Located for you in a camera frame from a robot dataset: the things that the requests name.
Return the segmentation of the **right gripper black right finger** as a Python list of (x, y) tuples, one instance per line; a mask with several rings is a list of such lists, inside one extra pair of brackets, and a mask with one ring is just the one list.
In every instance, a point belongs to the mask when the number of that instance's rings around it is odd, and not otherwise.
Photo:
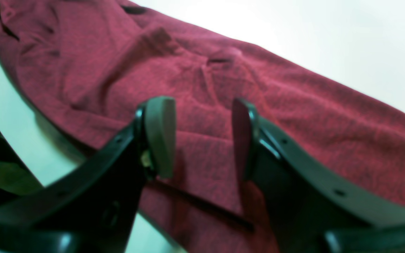
[(262, 193), (280, 252), (405, 253), (405, 207), (326, 168), (245, 99), (232, 133), (237, 178)]

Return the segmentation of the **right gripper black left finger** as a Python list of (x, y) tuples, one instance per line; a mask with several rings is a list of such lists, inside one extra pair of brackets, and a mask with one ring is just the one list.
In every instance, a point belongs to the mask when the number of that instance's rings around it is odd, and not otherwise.
[(176, 102), (141, 103), (133, 121), (80, 167), (0, 205), (1, 253), (123, 253), (142, 190), (173, 175)]

